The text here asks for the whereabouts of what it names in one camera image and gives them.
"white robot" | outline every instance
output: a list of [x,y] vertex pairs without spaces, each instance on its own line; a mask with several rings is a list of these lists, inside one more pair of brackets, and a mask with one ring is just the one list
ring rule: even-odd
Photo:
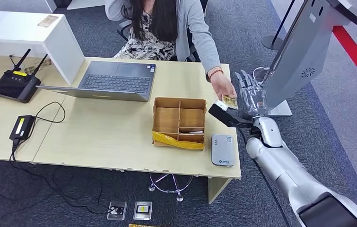
[[[268,109],[266,93],[254,78],[243,74],[245,83],[236,73],[246,110],[236,111],[217,101],[209,113],[228,127],[250,129],[251,138],[246,143],[248,154],[279,186],[301,226],[357,227],[357,205],[307,172],[282,140],[276,122],[262,116]],[[244,134],[239,131],[245,142]]]

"gray cardigan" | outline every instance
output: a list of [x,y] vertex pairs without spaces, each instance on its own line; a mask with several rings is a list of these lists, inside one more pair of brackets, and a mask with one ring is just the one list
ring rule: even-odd
[[[110,20],[122,20],[121,7],[131,6],[129,0],[106,0],[106,15]],[[205,23],[199,0],[177,0],[178,37],[175,41],[177,59],[185,61],[190,55],[187,28],[192,33],[192,42],[198,52],[205,71],[220,66],[216,44]]]

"chair wheel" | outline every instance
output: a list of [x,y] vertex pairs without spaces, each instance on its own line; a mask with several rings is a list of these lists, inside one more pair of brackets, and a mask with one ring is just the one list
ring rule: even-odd
[[155,189],[156,189],[156,187],[155,187],[155,186],[152,186],[152,185],[150,185],[150,186],[148,187],[148,190],[149,190],[150,192],[154,192]]
[[182,202],[184,200],[183,196],[177,196],[175,199],[177,199],[177,201]]

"laptop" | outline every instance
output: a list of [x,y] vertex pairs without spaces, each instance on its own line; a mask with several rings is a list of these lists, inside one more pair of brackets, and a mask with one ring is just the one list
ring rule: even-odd
[[92,61],[79,86],[37,88],[79,98],[149,101],[155,64]]

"woman's hand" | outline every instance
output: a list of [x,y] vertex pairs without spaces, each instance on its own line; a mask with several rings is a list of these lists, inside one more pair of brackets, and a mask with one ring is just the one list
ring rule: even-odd
[[222,99],[222,95],[230,96],[231,98],[237,98],[237,93],[235,92],[233,84],[230,80],[224,76],[221,71],[215,72],[210,77],[210,82],[215,90],[215,93],[219,100]]

